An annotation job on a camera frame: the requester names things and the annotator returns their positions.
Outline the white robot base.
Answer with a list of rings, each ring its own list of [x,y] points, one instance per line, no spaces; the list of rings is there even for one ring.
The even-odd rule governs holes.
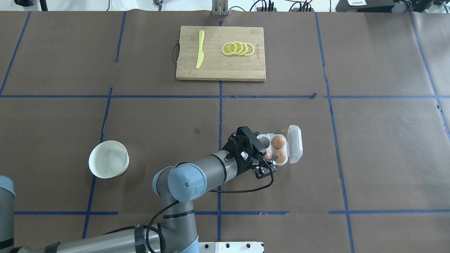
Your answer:
[[[264,253],[263,242],[199,242],[200,253]]]

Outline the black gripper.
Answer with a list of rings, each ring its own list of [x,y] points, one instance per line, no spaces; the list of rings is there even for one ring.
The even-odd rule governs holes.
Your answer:
[[[235,159],[237,165],[236,176],[239,176],[254,168],[256,178],[262,179],[270,176],[274,171],[276,171],[275,161],[264,158],[264,156],[260,154],[256,154],[256,156],[253,157],[245,151],[238,151],[229,153],[229,159],[231,158]]]

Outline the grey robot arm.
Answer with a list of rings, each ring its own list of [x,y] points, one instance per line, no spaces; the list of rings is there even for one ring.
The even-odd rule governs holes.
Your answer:
[[[278,155],[265,152],[245,157],[243,152],[221,150],[191,162],[181,162],[159,171],[153,178],[153,191],[163,204],[148,225],[116,229],[99,237],[54,243],[41,249],[15,247],[13,232],[13,181],[1,176],[1,252],[2,253],[198,253],[197,225],[193,201],[207,191],[255,169],[257,176],[273,176]]]

